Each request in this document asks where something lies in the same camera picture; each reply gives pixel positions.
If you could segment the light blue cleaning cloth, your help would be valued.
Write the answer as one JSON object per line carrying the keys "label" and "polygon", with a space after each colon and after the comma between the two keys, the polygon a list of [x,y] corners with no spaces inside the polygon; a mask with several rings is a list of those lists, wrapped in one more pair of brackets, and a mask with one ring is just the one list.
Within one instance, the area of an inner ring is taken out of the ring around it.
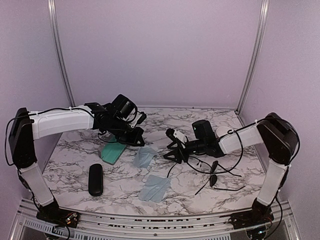
{"label": "light blue cleaning cloth", "polygon": [[147,169],[153,157],[158,155],[158,152],[150,146],[140,147],[133,159],[133,165],[140,169]]}

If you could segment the grey marbled glasses case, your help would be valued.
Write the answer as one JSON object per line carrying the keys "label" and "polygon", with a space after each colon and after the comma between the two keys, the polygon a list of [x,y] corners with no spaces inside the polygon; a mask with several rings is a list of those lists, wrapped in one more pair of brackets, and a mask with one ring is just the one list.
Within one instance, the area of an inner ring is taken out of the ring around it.
{"label": "grey marbled glasses case", "polygon": [[114,165],[127,146],[119,143],[114,135],[109,135],[106,139],[102,138],[101,135],[98,135],[98,137],[103,142],[98,150],[98,156],[104,163]]}

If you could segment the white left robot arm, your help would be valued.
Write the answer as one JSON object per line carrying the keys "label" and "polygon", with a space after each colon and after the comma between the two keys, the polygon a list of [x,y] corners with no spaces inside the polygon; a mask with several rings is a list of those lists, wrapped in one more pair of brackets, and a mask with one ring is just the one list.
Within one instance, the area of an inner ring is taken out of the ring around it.
{"label": "white left robot arm", "polygon": [[143,147],[144,130],[140,127],[147,118],[145,112],[126,96],[119,94],[112,102],[100,104],[88,102],[79,106],[54,107],[30,111],[25,107],[17,110],[6,127],[12,164],[22,181],[44,207],[44,215],[53,223],[63,219],[63,211],[54,203],[38,164],[35,142],[78,130],[97,130],[110,133],[116,142],[132,147]]}

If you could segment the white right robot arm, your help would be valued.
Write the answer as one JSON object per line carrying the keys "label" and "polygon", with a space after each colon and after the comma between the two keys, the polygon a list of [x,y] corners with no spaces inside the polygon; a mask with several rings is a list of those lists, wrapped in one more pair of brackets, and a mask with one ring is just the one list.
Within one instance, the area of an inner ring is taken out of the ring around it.
{"label": "white right robot arm", "polygon": [[167,146],[169,152],[163,156],[166,160],[181,164],[187,163],[191,155],[221,158],[246,147],[264,144],[269,164],[253,209],[247,214],[252,224],[260,223],[267,216],[266,207],[273,203],[285,183],[291,162],[300,149],[300,138],[295,128],[274,112],[247,126],[229,130],[222,136],[218,136],[205,119],[193,122],[192,128],[195,140],[188,140],[176,129],[166,130],[165,134],[171,140]]}

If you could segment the black rimless sunglasses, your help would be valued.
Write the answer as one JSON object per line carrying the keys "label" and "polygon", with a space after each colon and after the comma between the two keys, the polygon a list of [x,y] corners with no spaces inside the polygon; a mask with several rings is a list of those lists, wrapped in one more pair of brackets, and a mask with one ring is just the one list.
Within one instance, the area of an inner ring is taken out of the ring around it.
{"label": "black rimless sunglasses", "polygon": [[[224,172],[218,172],[218,173],[215,173],[215,170],[217,167],[220,167],[224,170]],[[218,176],[217,174],[221,174],[221,173],[230,173],[231,175],[233,176],[236,176],[236,177],[242,177],[241,175],[236,175],[236,174],[233,174],[231,173],[229,170],[227,170],[226,168],[222,167],[219,162],[217,160],[215,160],[211,165],[210,165],[210,173],[209,173],[209,179],[207,180],[207,182],[195,193],[195,196],[207,185],[207,183],[209,183],[210,187],[212,188],[217,180],[218,180]],[[221,191],[232,191],[232,192],[237,192],[241,189],[243,189],[245,187],[242,186],[240,187],[239,189],[227,189],[227,188],[217,188],[217,187],[214,187],[213,189],[215,190],[221,190]]]}

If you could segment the light blue cloth front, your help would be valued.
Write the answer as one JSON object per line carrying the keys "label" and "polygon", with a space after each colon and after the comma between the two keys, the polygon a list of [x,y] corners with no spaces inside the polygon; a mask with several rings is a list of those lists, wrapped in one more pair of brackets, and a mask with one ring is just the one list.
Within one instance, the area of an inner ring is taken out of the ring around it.
{"label": "light blue cloth front", "polygon": [[146,202],[160,203],[170,185],[170,178],[163,178],[151,174],[148,176],[138,199]]}

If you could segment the orange bowl white inside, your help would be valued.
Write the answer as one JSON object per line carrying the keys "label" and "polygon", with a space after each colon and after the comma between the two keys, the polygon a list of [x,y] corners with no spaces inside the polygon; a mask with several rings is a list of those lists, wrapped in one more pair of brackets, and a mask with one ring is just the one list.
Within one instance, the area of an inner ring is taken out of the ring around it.
{"label": "orange bowl white inside", "polygon": [[233,134],[234,130],[227,126],[220,126],[216,129],[215,133],[218,138],[222,138],[223,136]]}

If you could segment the black glasses case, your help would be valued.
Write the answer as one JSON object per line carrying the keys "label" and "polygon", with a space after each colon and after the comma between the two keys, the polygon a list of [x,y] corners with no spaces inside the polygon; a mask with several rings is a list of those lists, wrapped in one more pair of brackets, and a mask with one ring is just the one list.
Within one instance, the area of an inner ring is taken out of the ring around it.
{"label": "black glasses case", "polygon": [[96,163],[90,166],[88,176],[88,192],[93,197],[103,193],[103,167]]}

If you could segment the aluminium front rail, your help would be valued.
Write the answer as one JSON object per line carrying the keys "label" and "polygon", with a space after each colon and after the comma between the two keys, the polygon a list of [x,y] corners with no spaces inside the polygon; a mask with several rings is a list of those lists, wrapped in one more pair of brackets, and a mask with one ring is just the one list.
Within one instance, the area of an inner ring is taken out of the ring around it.
{"label": "aluminium front rail", "polygon": [[274,203],[271,220],[240,227],[231,221],[238,211],[201,215],[134,216],[79,211],[76,228],[37,219],[37,209],[22,199],[10,240],[299,240],[301,236],[288,201]]}

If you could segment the aluminium frame post left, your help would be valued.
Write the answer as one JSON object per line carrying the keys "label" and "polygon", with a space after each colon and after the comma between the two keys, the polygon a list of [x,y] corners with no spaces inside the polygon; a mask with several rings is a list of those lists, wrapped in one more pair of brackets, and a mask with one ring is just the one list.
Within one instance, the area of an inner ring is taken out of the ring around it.
{"label": "aluminium frame post left", "polygon": [[76,102],[72,92],[68,72],[67,72],[66,62],[65,62],[64,53],[63,53],[63,46],[62,46],[62,41],[60,37],[58,16],[57,16],[57,10],[56,10],[56,1],[48,0],[47,3],[48,3],[48,12],[49,12],[50,25],[52,30],[53,43],[54,43],[54,48],[56,52],[60,74],[62,77],[63,86],[66,92],[66,97],[68,99],[69,105],[72,107],[75,107]]}

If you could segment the aluminium frame post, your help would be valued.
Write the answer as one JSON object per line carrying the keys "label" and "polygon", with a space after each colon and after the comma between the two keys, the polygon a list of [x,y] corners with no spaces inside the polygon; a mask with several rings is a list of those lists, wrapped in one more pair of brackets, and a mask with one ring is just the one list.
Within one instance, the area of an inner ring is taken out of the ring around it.
{"label": "aluminium frame post", "polygon": [[54,48],[56,52],[60,74],[62,77],[63,86],[66,92],[66,97],[68,99],[69,105],[72,107],[75,107],[76,102],[72,92],[68,72],[67,72],[66,62],[65,62],[64,53],[63,53],[63,46],[62,46],[62,41],[60,37],[58,16],[57,16],[57,10],[56,10],[56,1],[48,0],[47,3],[48,3],[48,12],[49,12],[50,25],[52,30],[53,43],[54,43]]}
{"label": "aluminium frame post", "polygon": [[248,97],[249,90],[254,79],[256,65],[258,62],[260,51],[262,49],[263,39],[266,31],[269,6],[270,6],[269,0],[261,1],[257,30],[256,30],[255,40],[253,43],[253,50],[250,57],[248,70],[245,76],[244,85],[243,85],[240,98],[235,110],[238,115],[240,115],[244,109],[245,102]]}

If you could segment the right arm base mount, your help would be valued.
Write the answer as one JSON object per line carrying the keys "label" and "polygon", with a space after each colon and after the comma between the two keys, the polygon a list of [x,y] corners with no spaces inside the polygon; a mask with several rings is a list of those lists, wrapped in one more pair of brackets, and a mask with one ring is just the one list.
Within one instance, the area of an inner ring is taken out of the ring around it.
{"label": "right arm base mount", "polygon": [[271,205],[264,205],[256,198],[252,203],[251,210],[231,214],[228,223],[232,224],[236,230],[271,223],[274,219]]}

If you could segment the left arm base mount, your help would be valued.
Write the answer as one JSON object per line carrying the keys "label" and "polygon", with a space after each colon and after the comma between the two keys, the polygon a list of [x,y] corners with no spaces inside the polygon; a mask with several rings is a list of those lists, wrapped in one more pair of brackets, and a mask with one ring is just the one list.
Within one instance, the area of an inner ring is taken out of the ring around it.
{"label": "left arm base mount", "polygon": [[80,213],[73,210],[60,208],[57,200],[54,198],[53,202],[48,205],[38,206],[36,218],[52,224],[76,228],[79,223]]}

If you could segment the aluminium frame post right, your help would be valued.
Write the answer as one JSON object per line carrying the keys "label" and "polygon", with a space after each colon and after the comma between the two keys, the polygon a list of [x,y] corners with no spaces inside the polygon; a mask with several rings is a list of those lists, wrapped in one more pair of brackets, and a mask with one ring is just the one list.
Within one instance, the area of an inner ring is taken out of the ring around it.
{"label": "aluminium frame post right", "polygon": [[235,110],[238,115],[240,115],[244,109],[245,102],[248,97],[249,90],[254,79],[256,65],[258,62],[260,51],[262,49],[263,39],[266,31],[269,6],[270,6],[269,0],[261,1],[257,30],[256,30],[255,40],[253,43],[253,50],[250,57],[248,70],[245,76],[244,85],[243,85],[240,98]]}

